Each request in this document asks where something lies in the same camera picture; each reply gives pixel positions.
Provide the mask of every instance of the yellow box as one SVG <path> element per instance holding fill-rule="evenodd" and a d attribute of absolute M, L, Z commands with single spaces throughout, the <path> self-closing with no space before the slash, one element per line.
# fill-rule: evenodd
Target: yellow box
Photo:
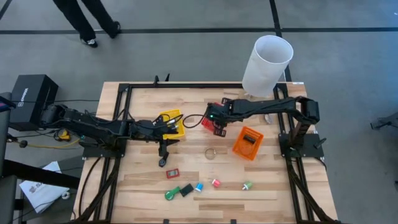
<path fill-rule="evenodd" d="M 178 115 L 181 115 L 181 111 L 180 111 L 180 109 L 163 111 L 163 112 L 160 112 L 159 115 L 163 115 L 163 120 L 168 121 L 170 119 L 175 118 Z M 164 134 L 163 139 L 175 139 L 175 138 L 180 138 L 185 135 L 184 125 L 182 124 L 182 118 L 175 125 L 178 126 L 177 127 L 178 134 Z"/>

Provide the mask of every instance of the paper sheet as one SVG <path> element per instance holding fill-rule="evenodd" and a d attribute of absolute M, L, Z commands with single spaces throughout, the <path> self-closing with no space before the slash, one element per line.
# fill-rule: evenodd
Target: paper sheet
<path fill-rule="evenodd" d="M 57 161 L 51 162 L 43 169 L 61 173 L 60 166 Z M 19 184 L 19 187 L 29 199 L 30 204 L 32 204 L 37 213 L 42 213 L 46 208 L 53 204 L 53 201 L 59 198 L 62 193 L 69 190 L 68 187 L 58 187 L 29 180 L 23 181 Z"/>

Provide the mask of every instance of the black pants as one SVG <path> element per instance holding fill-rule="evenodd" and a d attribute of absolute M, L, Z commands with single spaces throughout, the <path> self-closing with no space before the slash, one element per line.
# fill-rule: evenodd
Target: black pants
<path fill-rule="evenodd" d="M 77 0 L 53 0 L 69 23 L 80 33 L 80 38 L 85 41 L 95 39 L 95 32 L 81 11 Z M 110 36 L 116 36 L 118 26 L 113 22 L 111 16 L 106 12 L 100 0 L 81 0 L 92 13 L 99 25 Z"/>

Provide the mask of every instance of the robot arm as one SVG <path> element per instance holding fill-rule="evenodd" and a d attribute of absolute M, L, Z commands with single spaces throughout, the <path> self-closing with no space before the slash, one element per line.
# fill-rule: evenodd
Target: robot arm
<path fill-rule="evenodd" d="M 91 147 L 102 147 L 111 151 L 118 151 L 121 140 L 159 142 L 159 156 L 163 157 L 159 165 L 165 165 L 168 152 L 167 145 L 175 141 L 163 140 L 163 134 L 177 134 L 174 125 L 176 119 L 163 121 L 159 116 L 155 121 L 134 119 L 108 121 L 96 118 L 89 113 L 82 113 L 67 108 L 65 105 L 50 105 L 44 110 L 40 125 L 43 128 L 65 128 L 78 136 L 94 139 L 96 143 L 81 141 L 80 144 Z"/>
<path fill-rule="evenodd" d="M 300 147 L 303 144 L 303 136 L 311 124 L 317 124 L 320 119 L 318 103 L 302 96 L 257 102 L 225 98 L 223 101 L 224 105 L 208 103 L 205 112 L 205 117 L 215 125 L 214 134 L 221 137 L 225 136 L 223 128 L 228 123 L 243 121 L 254 114 L 287 113 L 298 121 L 295 129 L 290 133 L 290 142 L 292 145 Z M 296 108 L 296 103 L 301 104 L 301 111 Z"/>

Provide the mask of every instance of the yellow object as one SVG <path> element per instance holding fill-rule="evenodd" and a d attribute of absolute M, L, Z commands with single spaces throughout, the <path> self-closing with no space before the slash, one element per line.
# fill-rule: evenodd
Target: yellow object
<path fill-rule="evenodd" d="M 69 132 L 66 129 L 62 130 L 61 134 L 58 134 L 58 138 L 61 141 L 70 141 L 72 139 Z"/>
<path fill-rule="evenodd" d="M 62 146 L 40 146 L 40 145 L 34 145 L 34 144 L 28 144 L 27 146 L 29 146 L 29 147 L 42 147 L 42 148 L 47 148 L 47 149 L 62 149 L 64 147 L 71 146 L 71 145 L 77 143 L 78 141 L 80 141 L 80 138 L 76 139 L 76 141 L 73 141 L 73 142 L 71 142 L 69 144 L 62 145 Z"/>
<path fill-rule="evenodd" d="M 163 112 L 159 113 L 159 115 L 163 115 L 163 120 L 168 121 L 170 119 L 175 118 L 178 115 L 181 115 L 181 111 L 180 111 L 180 109 L 163 111 Z M 180 138 L 185 135 L 184 125 L 182 125 L 182 118 L 177 123 L 175 123 L 175 125 L 178 126 L 177 127 L 178 134 L 164 134 L 163 139 L 175 139 L 175 138 Z"/>

